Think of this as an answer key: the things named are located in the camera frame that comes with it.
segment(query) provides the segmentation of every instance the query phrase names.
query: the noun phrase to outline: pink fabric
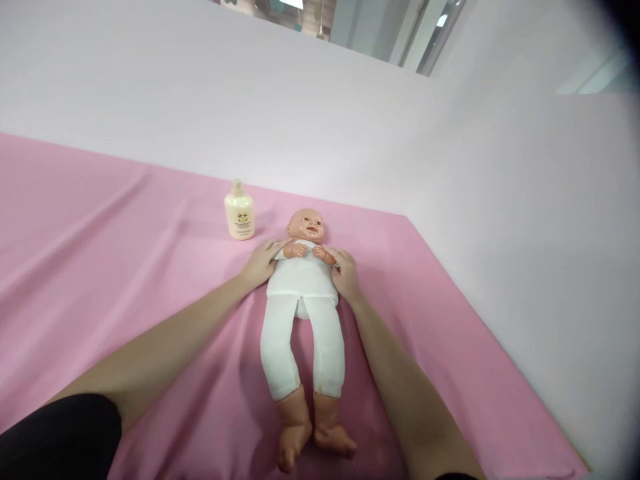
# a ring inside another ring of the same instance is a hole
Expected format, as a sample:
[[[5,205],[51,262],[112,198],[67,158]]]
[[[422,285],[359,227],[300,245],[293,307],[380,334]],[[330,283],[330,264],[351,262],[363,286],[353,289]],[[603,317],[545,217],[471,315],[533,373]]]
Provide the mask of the pink fabric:
[[[325,216],[327,244],[359,262],[363,288],[432,379],[492,477],[585,473],[560,428],[406,217],[258,187],[257,235],[227,233],[230,183],[0,135],[0,431],[96,361],[236,274],[284,236],[302,207]],[[367,228],[380,230],[370,237]],[[110,479],[280,478],[279,424],[260,363],[265,287],[123,438]],[[404,472],[359,340],[346,344],[342,418],[359,444],[346,461],[309,444],[293,478],[399,478]],[[313,343],[292,345],[311,392]]]

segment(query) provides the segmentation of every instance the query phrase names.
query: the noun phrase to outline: white shirt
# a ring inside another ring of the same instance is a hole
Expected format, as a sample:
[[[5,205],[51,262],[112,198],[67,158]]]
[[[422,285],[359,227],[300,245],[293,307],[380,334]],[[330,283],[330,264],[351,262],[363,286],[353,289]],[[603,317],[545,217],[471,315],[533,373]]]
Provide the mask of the white shirt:
[[[296,240],[303,243],[307,250],[302,257],[285,258],[282,250],[274,257],[278,260],[275,272],[267,285],[267,296],[294,294],[303,297],[334,297],[338,292],[331,281],[331,267],[314,256],[314,242]]]

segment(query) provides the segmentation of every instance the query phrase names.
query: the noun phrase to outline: white leggings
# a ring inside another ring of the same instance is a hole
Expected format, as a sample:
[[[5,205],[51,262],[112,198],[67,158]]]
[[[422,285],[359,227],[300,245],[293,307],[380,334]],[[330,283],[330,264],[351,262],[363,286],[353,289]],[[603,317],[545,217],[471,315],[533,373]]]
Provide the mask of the white leggings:
[[[275,401],[300,386],[298,366],[291,352],[294,316],[311,320],[313,330],[313,389],[340,398],[345,382],[345,342],[332,297],[272,295],[267,299],[260,338],[262,366]]]

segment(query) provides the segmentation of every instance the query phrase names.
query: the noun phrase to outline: baby doll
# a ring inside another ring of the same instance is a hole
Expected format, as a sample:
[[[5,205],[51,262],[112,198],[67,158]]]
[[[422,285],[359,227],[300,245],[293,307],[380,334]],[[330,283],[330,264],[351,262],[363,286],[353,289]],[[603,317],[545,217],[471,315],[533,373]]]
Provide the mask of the baby doll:
[[[335,259],[318,244],[325,236],[322,215],[313,209],[293,214],[287,232],[292,242],[275,256],[267,286],[267,310],[260,340],[262,366],[280,415],[278,467],[290,473],[312,432],[305,392],[291,352],[293,318],[310,320],[313,330],[315,444],[352,458],[357,448],[338,422],[345,380],[345,344],[331,281]]]

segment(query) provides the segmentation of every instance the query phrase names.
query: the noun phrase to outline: lotion bottle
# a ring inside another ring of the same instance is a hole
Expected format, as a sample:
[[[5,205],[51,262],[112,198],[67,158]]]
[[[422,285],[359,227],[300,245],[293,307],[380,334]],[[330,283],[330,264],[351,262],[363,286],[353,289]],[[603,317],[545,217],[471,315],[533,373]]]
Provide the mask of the lotion bottle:
[[[242,190],[238,179],[231,182],[231,192],[225,197],[229,234],[237,240],[250,239],[255,233],[253,199]]]

